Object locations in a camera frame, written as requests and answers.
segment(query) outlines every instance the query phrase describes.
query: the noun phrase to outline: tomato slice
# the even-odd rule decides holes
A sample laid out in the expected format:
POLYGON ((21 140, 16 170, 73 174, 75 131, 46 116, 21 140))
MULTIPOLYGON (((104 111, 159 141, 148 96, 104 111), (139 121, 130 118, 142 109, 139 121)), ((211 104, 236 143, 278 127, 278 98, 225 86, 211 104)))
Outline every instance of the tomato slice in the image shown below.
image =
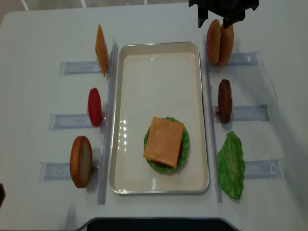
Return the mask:
POLYGON ((102 121, 102 103, 100 94, 96 88, 90 90, 88 109, 92 125, 99 127, 102 121))

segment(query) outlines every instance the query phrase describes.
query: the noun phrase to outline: orange cheese slice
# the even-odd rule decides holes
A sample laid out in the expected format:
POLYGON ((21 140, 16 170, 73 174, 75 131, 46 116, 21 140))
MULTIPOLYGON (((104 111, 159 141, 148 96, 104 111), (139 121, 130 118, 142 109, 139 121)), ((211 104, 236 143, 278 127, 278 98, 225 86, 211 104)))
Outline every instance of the orange cheese slice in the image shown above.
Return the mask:
POLYGON ((153 117, 143 157, 176 168, 184 125, 153 117))
POLYGON ((103 30, 100 24, 98 25, 96 34, 95 53, 101 65, 103 75, 106 76, 107 63, 108 63, 108 50, 103 30))

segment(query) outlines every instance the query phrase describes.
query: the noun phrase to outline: white tray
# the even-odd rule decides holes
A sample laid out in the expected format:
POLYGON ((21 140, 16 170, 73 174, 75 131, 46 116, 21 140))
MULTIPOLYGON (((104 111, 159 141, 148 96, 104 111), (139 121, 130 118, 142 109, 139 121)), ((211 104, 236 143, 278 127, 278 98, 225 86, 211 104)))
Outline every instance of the white tray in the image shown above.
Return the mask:
POLYGON ((196 193, 209 184, 199 50, 191 42, 128 45, 119 57, 110 184, 114 192, 196 193), (172 175, 143 157, 153 116, 174 117, 190 137, 186 164, 172 175))

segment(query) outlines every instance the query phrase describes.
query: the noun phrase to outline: tray rim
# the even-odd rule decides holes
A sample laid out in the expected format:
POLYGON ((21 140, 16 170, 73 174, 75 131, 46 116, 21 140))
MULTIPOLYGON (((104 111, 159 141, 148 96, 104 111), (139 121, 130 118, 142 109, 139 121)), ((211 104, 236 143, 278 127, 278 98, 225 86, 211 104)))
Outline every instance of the tray rim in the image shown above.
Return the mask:
MULTIPOLYGON (((194 193, 203 193, 210 184, 210 171, 209 171, 209 165, 208 165, 208 150, 207 150, 207 141, 206 141, 206 130, 205 130, 205 106, 204 106, 204 94, 203 94, 203 85, 202 85, 202 71, 201 71, 201 59, 200 59, 200 50, 198 46, 191 42, 191 41, 185 41, 185 42, 165 42, 165 43, 144 43, 144 44, 129 44, 125 45, 121 48, 121 51, 119 53, 118 63, 120 62, 120 57, 123 52, 123 50, 127 47, 135 47, 135 46, 156 46, 156 45, 168 45, 168 44, 184 44, 184 43, 190 43, 194 45, 198 50, 198 63, 199 63, 199 74, 200 74, 200 87, 201 87, 201 98, 202 98, 202 119, 203 119, 203 132, 205 136, 205 151, 206 151, 206 161, 207 161, 207 183, 206 186, 197 191, 185 191, 185 190, 177 190, 177 191, 171 191, 171 190, 156 190, 156 191, 118 191, 117 189, 113 188, 113 185, 111 184, 111 168, 112 168, 112 162, 114 161, 114 155, 112 154, 113 148, 110 150, 111 155, 111 162, 110 162, 110 171, 109 171, 109 184, 113 192, 119 195, 126 195, 126 194, 194 194, 194 193)), ((115 134, 115 119, 116 119, 116 103, 117 103, 117 92, 119 87, 119 68, 117 67, 118 72, 116 75, 116 90, 115 90, 115 101, 114 101, 114 113, 113 113, 113 120, 112 120, 112 139, 111 139, 111 147, 113 146, 113 140, 114 140, 114 134, 115 134)))

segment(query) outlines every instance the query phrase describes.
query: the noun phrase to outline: lettuce leaf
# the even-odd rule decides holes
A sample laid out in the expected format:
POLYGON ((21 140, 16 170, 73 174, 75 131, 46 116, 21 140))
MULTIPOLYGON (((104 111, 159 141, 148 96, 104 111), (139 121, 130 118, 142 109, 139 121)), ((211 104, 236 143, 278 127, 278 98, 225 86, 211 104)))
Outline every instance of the lettuce leaf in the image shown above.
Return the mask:
MULTIPOLYGON (((172 118, 172 117, 166 117, 165 119, 173 121, 173 122, 180 123, 178 120, 176 120, 175 118, 172 118)), ((145 134, 144 139, 143 139, 143 148, 144 149, 145 149, 146 143, 148 141, 149 131, 150 131, 150 128, 148 129, 148 132, 145 134)), ((159 166, 159 165, 155 164, 154 161, 149 160, 149 159, 146 159, 146 161, 156 171, 170 174, 170 173, 173 173, 176 169, 179 169, 180 167, 182 167, 185 164, 188 150, 189 150, 189 135, 188 135, 186 128, 184 127, 183 133, 182 133, 182 155, 178 159, 178 163, 177 163, 176 168, 169 167, 169 166, 159 166)))
POLYGON ((218 180, 221 189, 231 198, 239 200, 244 188, 245 162, 240 138, 233 131, 227 134, 217 156, 218 180))

